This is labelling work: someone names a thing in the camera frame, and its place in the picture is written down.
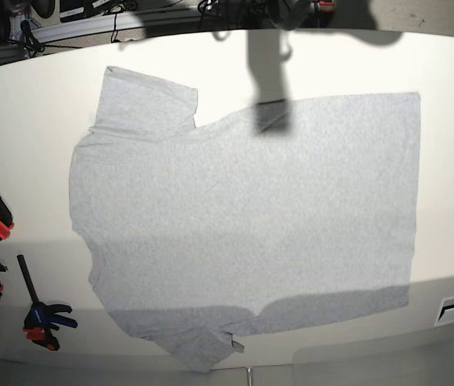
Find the grey T-shirt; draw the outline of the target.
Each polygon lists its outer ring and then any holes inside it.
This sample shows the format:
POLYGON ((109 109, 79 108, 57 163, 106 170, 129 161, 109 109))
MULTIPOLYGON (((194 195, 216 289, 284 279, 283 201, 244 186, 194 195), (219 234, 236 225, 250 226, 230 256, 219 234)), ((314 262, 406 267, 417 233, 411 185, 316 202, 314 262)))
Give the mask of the grey T-shirt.
POLYGON ((407 306, 416 92, 272 101, 196 126, 198 92, 118 67, 69 172, 89 282, 129 336, 207 372, 238 336, 407 306))

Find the blue black bar clamp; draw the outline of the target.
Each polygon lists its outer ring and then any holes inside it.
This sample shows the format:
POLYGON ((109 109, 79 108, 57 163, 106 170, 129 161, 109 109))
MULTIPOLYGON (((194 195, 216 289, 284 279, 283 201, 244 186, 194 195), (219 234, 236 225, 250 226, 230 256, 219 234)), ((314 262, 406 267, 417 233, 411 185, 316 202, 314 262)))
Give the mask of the blue black bar clamp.
POLYGON ((26 339, 49 351, 58 351, 60 343, 53 332, 58 331, 61 326, 72 329, 78 327, 78 322, 75 319, 64 316, 64 314, 72 313, 72 307, 65 304, 48 305, 41 302, 35 291, 24 255, 18 255, 17 260, 31 298, 31 306, 23 322, 23 332, 26 333, 26 339))

